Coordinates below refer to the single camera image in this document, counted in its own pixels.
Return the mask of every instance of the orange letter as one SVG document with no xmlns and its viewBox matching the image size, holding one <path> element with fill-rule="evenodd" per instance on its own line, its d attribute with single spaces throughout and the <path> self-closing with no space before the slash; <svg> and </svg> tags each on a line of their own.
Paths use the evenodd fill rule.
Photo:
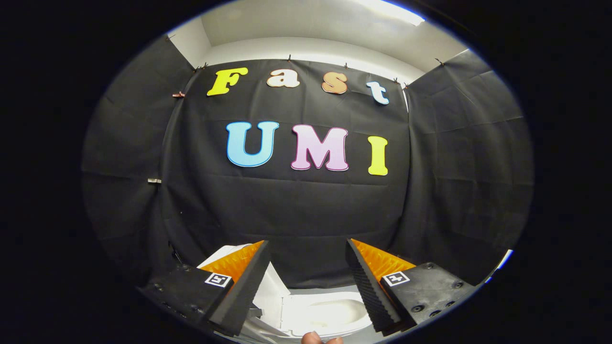
<svg viewBox="0 0 612 344">
<path fill-rule="evenodd" d="M 346 81 L 346 75 L 342 73 L 329 72 L 323 75 L 325 82 L 321 85 L 323 91 L 328 93 L 342 94 L 348 89 L 346 84 L 342 81 Z"/>
</svg>

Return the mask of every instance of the ceiling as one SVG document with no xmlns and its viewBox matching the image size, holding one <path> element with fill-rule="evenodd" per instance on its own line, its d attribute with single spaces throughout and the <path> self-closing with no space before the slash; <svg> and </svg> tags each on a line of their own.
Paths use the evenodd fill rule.
<svg viewBox="0 0 612 344">
<path fill-rule="evenodd" d="M 201 16 L 214 47 L 266 37 L 309 37 L 379 51 L 424 72 L 467 49 L 424 21 L 414 26 L 364 6 L 363 0 L 238 0 Z"/>
</svg>

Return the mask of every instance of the black fabric backdrop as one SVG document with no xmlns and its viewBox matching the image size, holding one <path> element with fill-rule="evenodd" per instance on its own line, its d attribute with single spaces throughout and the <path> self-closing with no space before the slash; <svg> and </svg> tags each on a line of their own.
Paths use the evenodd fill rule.
<svg viewBox="0 0 612 344">
<path fill-rule="evenodd" d="M 527 221 L 529 128 L 510 89 L 469 50 L 411 83 L 406 95 L 408 198 L 391 251 L 480 283 Z"/>
<path fill-rule="evenodd" d="M 248 68 L 229 93 L 206 97 L 218 70 Z M 270 72 L 293 69 L 300 85 L 273 88 Z M 344 73 L 348 90 L 321 88 L 327 72 Z M 366 86 L 378 81 L 387 92 L 380 105 Z M 348 285 L 353 278 L 344 259 L 347 237 L 388 247 L 406 196 L 409 132 L 401 87 L 377 75 L 307 61 L 257 60 L 210 66 L 198 71 L 170 120 L 163 154 L 163 218 L 179 253 L 198 264 L 223 245 L 271 241 L 272 262 L 290 287 Z M 247 121 L 245 150 L 261 147 L 257 123 L 275 121 L 274 153 L 264 165 L 243 168 L 227 157 L 230 122 Z M 297 171 L 295 124 L 309 124 L 320 140 L 341 127 L 346 171 L 324 166 Z M 386 146 L 386 176 L 368 173 L 368 136 Z"/>
<path fill-rule="evenodd" d="M 173 267 L 157 188 L 162 142 L 193 69 L 157 39 L 130 61 L 100 99 L 83 144 L 84 202 L 103 248 L 131 282 Z"/>
<path fill-rule="evenodd" d="M 237 67 L 248 74 L 229 93 L 206 97 L 216 71 Z M 275 69 L 295 70 L 301 84 L 268 86 Z M 348 91 L 324 92 L 326 72 L 347 75 Z M 386 88 L 390 104 L 376 103 L 369 81 Z M 171 97 L 178 91 L 184 99 Z M 531 199 L 520 109 L 470 52 L 409 86 L 409 116 L 401 92 L 382 77 L 318 62 L 240 61 L 193 73 L 160 39 L 117 77 L 92 119 L 83 159 L 92 224 L 137 283 L 171 267 L 168 241 L 199 264 L 223 245 L 269 239 L 288 287 L 352 284 L 347 237 L 479 283 L 516 241 Z M 251 153 L 261 144 L 257 123 L 279 122 L 270 161 L 241 168 L 228 160 L 225 126 L 234 121 L 252 124 Z M 348 130 L 349 170 L 291 169 L 294 124 L 312 125 L 320 139 L 331 127 Z M 389 141 L 387 176 L 368 174 L 370 135 Z"/>
</svg>

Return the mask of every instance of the finger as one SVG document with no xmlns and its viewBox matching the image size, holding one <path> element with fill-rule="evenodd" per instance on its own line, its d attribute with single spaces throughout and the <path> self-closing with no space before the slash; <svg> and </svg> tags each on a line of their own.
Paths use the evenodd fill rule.
<svg viewBox="0 0 612 344">
<path fill-rule="evenodd" d="M 337 337 L 334 339 L 330 339 L 327 344 L 344 344 L 344 340 L 342 339 L 342 337 Z"/>
<path fill-rule="evenodd" d="M 302 344 L 323 344 L 323 341 L 315 331 L 312 331 L 302 337 Z"/>
</svg>

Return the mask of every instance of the letter m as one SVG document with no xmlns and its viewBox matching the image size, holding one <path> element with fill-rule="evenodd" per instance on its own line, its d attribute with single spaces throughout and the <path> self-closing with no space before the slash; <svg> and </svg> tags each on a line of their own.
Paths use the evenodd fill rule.
<svg viewBox="0 0 612 344">
<path fill-rule="evenodd" d="M 293 132 L 297 135 L 296 159 L 291 163 L 294 170 L 307 170 L 310 162 L 307 160 L 307 153 L 315 164 L 321 168 L 325 158 L 329 155 L 329 161 L 325 167 L 331 171 L 346 171 L 348 164 L 345 157 L 345 138 L 348 131 L 342 128 L 331 128 L 323 142 L 319 140 L 312 126 L 307 124 L 294 125 Z"/>
</svg>

